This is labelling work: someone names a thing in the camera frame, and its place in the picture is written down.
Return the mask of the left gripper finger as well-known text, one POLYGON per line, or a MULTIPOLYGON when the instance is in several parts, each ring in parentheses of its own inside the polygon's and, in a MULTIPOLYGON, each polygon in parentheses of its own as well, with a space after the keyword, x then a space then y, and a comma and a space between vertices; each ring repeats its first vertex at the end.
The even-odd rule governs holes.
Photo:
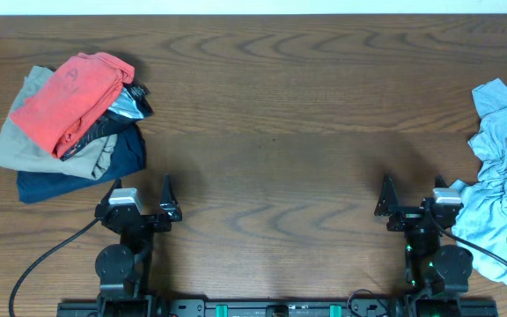
POLYGON ((161 193, 159 205, 168 216, 179 216, 180 215, 180 206, 177 202, 175 194, 173 193, 173 189, 172 189, 172 185, 171 185, 170 177, 169 177, 168 173, 166 173, 164 175, 162 193, 161 193))
POLYGON ((101 203, 102 204, 109 204, 109 198, 117 188, 122 188, 121 179, 116 179, 114 181, 111 188, 107 191, 105 196, 101 199, 101 203))

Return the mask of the light blue t-shirt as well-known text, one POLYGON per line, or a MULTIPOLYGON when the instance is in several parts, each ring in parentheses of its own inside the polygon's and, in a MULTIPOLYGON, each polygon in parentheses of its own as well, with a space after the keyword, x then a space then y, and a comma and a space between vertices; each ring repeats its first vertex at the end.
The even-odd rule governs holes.
POLYGON ((468 145, 481 170, 475 184, 452 184, 463 202, 452 233, 507 261, 507 86, 497 78, 472 96, 481 122, 468 145))

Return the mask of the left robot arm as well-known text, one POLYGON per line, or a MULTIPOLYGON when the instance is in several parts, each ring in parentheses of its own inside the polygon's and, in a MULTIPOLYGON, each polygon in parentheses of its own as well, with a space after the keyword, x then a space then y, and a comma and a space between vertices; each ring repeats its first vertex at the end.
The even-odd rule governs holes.
POLYGON ((164 175, 159 210, 143 214, 135 188, 116 180, 95 208, 94 216, 120 242, 105 247, 95 261, 99 277, 98 316, 168 316, 169 305, 148 287, 154 235, 172 230, 182 220, 170 177, 164 175))

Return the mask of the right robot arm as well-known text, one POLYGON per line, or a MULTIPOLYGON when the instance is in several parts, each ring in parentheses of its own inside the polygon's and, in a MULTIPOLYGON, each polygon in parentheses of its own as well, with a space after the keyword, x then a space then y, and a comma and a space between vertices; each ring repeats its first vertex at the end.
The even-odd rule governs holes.
POLYGON ((406 241, 406 281, 412 286, 391 299, 388 316, 461 316, 459 296, 468 292, 472 254, 463 247, 443 245, 443 230, 455 225, 463 204, 457 190, 442 177, 435 180, 431 197, 418 206, 403 206, 390 175, 383 178, 374 215, 387 217, 389 232, 402 232, 406 241))

